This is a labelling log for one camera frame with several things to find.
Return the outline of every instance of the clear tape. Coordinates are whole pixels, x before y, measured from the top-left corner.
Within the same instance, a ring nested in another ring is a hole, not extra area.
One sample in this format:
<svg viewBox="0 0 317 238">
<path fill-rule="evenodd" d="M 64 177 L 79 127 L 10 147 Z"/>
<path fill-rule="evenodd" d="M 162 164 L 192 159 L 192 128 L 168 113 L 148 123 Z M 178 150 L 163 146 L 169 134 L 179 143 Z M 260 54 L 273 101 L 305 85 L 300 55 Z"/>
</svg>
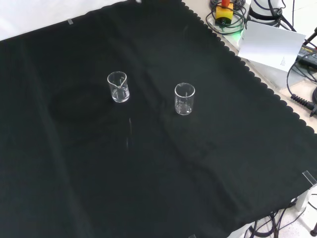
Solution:
<svg viewBox="0 0 317 238">
<path fill-rule="evenodd" d="M 312 184 L 313 187 L 317 185 L 316 179 L 307 170 L 303 172 L 303 175 L 307 178 L 307 180 Z"/>
</svg>

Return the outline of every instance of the yellow device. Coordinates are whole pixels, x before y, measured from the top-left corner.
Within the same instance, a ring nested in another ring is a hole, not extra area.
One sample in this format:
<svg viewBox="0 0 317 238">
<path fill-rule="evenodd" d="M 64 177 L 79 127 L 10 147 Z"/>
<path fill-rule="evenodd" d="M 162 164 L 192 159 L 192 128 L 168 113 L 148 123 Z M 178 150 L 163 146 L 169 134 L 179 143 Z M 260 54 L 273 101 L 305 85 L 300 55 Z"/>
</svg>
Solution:
<svg viewBox="0 0 317 238">
<path fill-rule="evenodd" d="M 221 6 L 217 6 L 216 8 L 216 23 L 217 24 L 230 24 L 233 17 L 233 3 L 230 3 L 227 8 L 230 8 L 232 10 L 222 8 Z"/>
</svg>

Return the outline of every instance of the small glass cup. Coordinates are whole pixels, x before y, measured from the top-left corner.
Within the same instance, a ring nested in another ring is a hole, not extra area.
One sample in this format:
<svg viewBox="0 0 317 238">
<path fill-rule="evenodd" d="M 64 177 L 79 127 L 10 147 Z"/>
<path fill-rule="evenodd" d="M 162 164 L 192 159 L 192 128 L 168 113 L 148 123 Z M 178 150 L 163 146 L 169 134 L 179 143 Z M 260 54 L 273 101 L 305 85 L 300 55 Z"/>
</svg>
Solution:
<svg viewBox="0 0 317 238">
<path fill-rule="evenodd" d="M 113 72 L 108 76 L 112 98 L 117 103 L 123 103 L 130 97 L 127 75 L 124 72 Z"/>
<path fill-rule="evenodd" d="M 175 110 L 180 115 L 188 115 L 193 110 L 195 88 L 189 83 L 179 83 L 175 87 Z"/>
</svg>

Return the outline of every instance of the white paper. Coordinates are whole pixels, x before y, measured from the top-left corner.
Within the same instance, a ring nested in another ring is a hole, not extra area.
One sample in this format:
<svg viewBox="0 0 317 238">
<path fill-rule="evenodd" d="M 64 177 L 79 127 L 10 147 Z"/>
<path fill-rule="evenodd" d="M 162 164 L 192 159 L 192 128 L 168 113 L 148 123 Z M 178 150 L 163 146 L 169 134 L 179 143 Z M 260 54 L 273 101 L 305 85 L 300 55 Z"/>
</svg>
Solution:
<svg viewBox="0 0 317 238">
<path fill-rule="evenodd" d="M 288 71 L 304 39 L 297 32 L 248 21 L 238 56 Z"/>
<path fill-rule="evenodd" d="M 0 0 L 0 41 L 125 0 Z"/>
</svg>

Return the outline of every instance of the black cloth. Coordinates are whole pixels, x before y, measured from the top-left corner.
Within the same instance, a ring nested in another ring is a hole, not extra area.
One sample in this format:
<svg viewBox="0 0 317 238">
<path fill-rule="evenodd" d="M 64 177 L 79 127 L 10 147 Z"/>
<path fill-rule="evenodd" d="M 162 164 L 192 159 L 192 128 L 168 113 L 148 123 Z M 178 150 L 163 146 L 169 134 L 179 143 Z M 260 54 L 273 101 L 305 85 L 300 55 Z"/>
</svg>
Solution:
<svg viewBox="0 0 317 238">
<path fill-rule="evenodd" d="M 0 237 L 225 238 L 310 188 L 313 130 L 181 1 L 73 22 L 0 42 Z"/>
</svg>

